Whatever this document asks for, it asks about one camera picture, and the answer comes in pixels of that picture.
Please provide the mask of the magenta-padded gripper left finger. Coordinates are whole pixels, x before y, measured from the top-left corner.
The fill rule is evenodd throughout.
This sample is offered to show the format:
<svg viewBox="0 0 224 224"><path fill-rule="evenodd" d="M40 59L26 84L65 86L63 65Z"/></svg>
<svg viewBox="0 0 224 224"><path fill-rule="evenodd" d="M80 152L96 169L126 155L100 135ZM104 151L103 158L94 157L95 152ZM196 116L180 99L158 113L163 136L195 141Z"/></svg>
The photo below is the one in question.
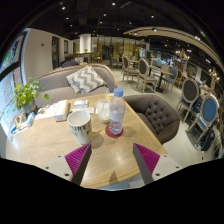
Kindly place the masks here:
<svg viewBox="0 0 224 224"><path fill-rule="evenodd" d="M46 166L46 170L80 185L91 154L91 144L86 144L66 156L57 156Z"/></svg>

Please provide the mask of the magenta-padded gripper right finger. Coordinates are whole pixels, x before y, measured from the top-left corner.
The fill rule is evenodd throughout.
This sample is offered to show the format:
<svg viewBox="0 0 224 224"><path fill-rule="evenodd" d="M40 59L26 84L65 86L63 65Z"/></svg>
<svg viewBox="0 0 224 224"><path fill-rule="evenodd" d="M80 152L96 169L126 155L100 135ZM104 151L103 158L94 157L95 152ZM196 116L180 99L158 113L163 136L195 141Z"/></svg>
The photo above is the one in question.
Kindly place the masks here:
<svg viewBox="0 0 224 224"><path fill-rule="evenodd" d="M145 185L182 169L168 154L159 155L137 143L133 144L133 155Z"/></svg>

